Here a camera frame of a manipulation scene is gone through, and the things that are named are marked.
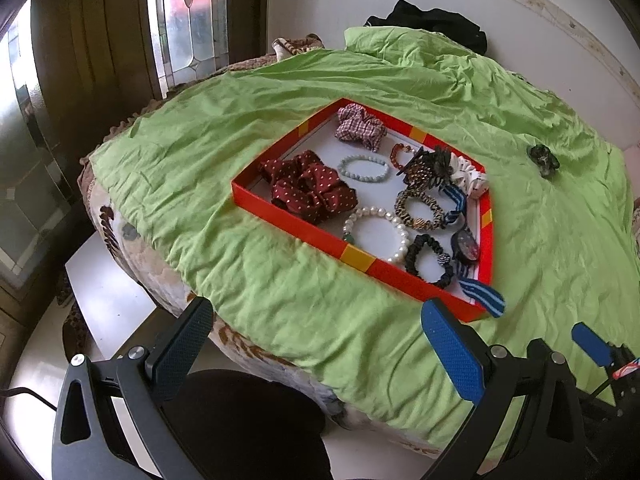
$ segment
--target white wall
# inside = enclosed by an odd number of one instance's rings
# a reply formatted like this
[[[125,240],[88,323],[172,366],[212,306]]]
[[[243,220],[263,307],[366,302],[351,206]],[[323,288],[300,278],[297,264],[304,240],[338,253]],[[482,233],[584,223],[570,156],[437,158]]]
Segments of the white wall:
[[[343,48],[345,28],[362,25],[372,14],[386,17],[396,1],[269,0],[268,35],[270,39],[298,38],[314,32],[327,47]],[[624,72],[633,70],[640,81],[640,50],[608,0],[550,0],[576,14],[572,18],[578,27],[570,33],[562,28],[555,6],[545,7],[544,0],[408,1],[423,9],[460,12],[487,33],[488,56],[539,88],[554,91],[619,147],[625,149],[640,140],[640,97],[633,97],[621,82],[612,69],[615,63],[603,63],[598,57],[609,49]],[[587,39],[583,37],[582,44],[575,34],[582,29],[579,23],[589,29],[583,30]],[[588,39],[589,32],[601,36],[604,48]]]

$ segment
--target bed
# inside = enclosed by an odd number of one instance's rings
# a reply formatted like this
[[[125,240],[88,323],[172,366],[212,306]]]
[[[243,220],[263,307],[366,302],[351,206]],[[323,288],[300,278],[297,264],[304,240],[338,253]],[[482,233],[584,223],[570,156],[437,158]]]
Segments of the bed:
[[[579,320],[640,344],[640,265],[622,152],[552,92],[424,31],[357,27],[345,51],[313,49],[229,70],[113,129],[84,160],[86,209],[114,259],[178,316],[216,309],[210,339],[233,361],[315,400],[345,428],[437,456],[470,406],[420,328],[420,304],[233,204],[230,180],[324,105],[348,97],[441,138],[487,170],[494,287],[504,316],[473,323],[524,355],[543,337],[578,386],[603,376],[570,339]],[[526,147],[561,162],[540,178]],[[496,439],[504,448],[517,410]]]

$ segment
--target light blue bead bracelet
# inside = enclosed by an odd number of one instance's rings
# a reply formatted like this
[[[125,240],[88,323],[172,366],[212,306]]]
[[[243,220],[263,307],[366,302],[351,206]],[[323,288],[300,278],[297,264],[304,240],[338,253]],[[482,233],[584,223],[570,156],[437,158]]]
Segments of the light blue bead bracelet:
[[[357,173],[352,173],[351,171],[347,171],[346,169],[347,165],[350,162],[353,162],[354,160],[366,160],[369,162],[375,162],[380,166],[384,166],[385,171],[378,176],[363,176]],[[391,168],[384,160],[381,160],[379,158],[376,158],[375,156],[370,156],[370,155],[346,156],[343,160],[340,161],[340,164],[338,164],[338,173],[340,173],[342,176],[345,176],[347,178],[352,178],[353,180],[359,180],[360,182],[382,182],[383,180],[386,180],[386,178],[389,176],[390,169]]]

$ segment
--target green bed sheet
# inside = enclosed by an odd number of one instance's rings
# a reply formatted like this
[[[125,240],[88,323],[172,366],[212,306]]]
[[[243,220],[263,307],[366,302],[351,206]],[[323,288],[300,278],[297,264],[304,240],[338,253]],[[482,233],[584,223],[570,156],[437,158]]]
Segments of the green bed sheet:
[[[515,355],[541,337],[578,385],[603,372],[571,342],[584,321],[640,348],[639,264],[623,157],[553,93],[439,34],[352,28],[316,50],[189,88],[92,155],[98,181],[143,238],[220,316],[371,418],[443,447],[460,401],[420,328],[420,303],[234,205],[230,181],[264,148],[348,97],[478,160],[490,178],[501,319],[473,323]],[[561,169],[543,180],[526,146]],[[517,412],[496,440],[502,447]]]

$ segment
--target yellow stripe on box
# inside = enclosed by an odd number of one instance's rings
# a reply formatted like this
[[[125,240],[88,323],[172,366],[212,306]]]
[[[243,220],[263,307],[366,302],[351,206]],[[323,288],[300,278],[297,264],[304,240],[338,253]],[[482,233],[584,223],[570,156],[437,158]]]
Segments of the yellow stripe on box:
[[[298,136],[304,137],[309,133],[309,121],[305,121],[300,126],[298,126]]]
[[[340,256],[340,261],[354,269],[358,269],[360,272],[367,272],[371,264],[376,261],[376,257],[351,244],[347,244],[342,256]]]
[[[419,130],[415,126],[413,128],[411,128],[411,132],[409,133],[409,138],[410,139],[417,140],[420,143],[424,142],[424,139],[425,139],[426,136],[427,136],[427,134],[424,131]]]
[[[480,228],[484,229],[485,227],[487,227],[492,221],[494,221],[494,215],[491,213],[491,210],[489,209],[489,211],[487,211],[486,213],[484,213],[482,215],[482,218],[480,219]]]

